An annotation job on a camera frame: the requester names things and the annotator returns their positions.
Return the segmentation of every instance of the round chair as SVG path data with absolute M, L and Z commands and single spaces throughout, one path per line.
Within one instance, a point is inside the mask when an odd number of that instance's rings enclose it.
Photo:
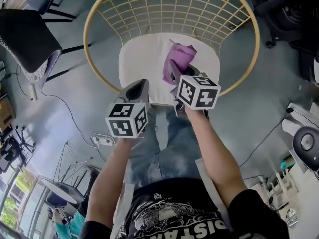
M 164 62 L 173 43 L 192 45 L 197 55 L 191 64 L 218 83 L 218 56 L 223 41 L 252 20 L 255 51 L 250 65 L 220 95 L 237 87 L 251 72 L 258 57 L 258 24 L 245 0 L 97 0 L 85 22 L 84 50 L 96 75 L 117 92 L 120 88 L 99 72 L 88 49 L 88 31 L 95 13 L 108 23 L 122 43 L 119 54 L 121 87 L 148 79 L 150 103 L 173 104 L 170 92 L 174 86 L 162 79 Z

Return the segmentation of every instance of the black t-shirt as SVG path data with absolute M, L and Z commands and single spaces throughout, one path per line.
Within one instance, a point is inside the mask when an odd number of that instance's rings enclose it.
M 254 190 L 239 193 L 228 208 L 234 233 L 225 226 L 201 180 L 176 178 L 159 181 L 134 192 L 124 231 L 128 239 L 237 239 L 260 234 L 288 239 L 286 223 Z M 111 230 L 85 222 L 80 238 L 109 238 Z

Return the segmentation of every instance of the white strap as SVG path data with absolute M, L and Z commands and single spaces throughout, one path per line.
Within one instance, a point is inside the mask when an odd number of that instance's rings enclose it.
M 118 237 L 121 225 L 125 221 L 125 217 L 129 212 L 134 193 L 134 184 L 124 183 L 122 187 L 122 192 L 119 198 L 117 210 L 115 211 L 115 221 L 113 224 L 110 239 L 115 239 Z
M 218 208 L 219 212 L 221 213 L 221 216 L 227 228 L 232 232 L 233 227 L 230 224 L 227 208 L 224 205 L 223 201 L 221 200 L 213 181 L 211 180 L 211 178 L 209 177 L 206 171 L 204 160 L 202 158 L 196 160 L 196 165 L 197 165 L 197 169 L 199 171 L 200 177 L 205 185 L 206 191 L 208 192 L 213 203 L 215 204 L 215 206 Z

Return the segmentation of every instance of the cardboard box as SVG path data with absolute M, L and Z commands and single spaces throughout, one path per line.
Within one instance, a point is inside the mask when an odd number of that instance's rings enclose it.
M 9 97 L 0 99 L 0 131 L 3 132 L 15 119 Z

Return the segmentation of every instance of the person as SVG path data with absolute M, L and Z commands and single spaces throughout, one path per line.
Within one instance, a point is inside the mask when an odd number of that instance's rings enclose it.
M 88 210 L 90 192 L 96 178 L 99 175 L 98 170 L 96 170 L 94 167 L 90 165 L 88 165 L 87 167 L 91 171 L 89 185 L 84 200 L 81 202 L 78 210 L 74 214 L 73 219 L 69 223 L 63 224 L 59 209 L 55 208 L 53 210 L 53 221 L 55 224 L 56 232 L 61 239 L 70 239 L 70 231 L 72 234 L 72 238 L 78 238 L 81 232 L 81 228 L 84 224 L 84 220 Z
M 92 187 L 79 238 L 110 238 L 128 172 L 130 182 L 135 184 L 124 224 L 128 239 L 289 238 L 286 223 L 256 191 L 247 189 L 236 160 L 203 111 L 187 107 L 185 111 L 187 116 L 177 117 L 173 108 L 166 109 L 168 143 L 162 151 L 152 108 L 144 138 L 137 142 L 118 140 Z M 227 207 L 233 232 L 226 227 L 201 180 L 195 164 L 201 156 Z

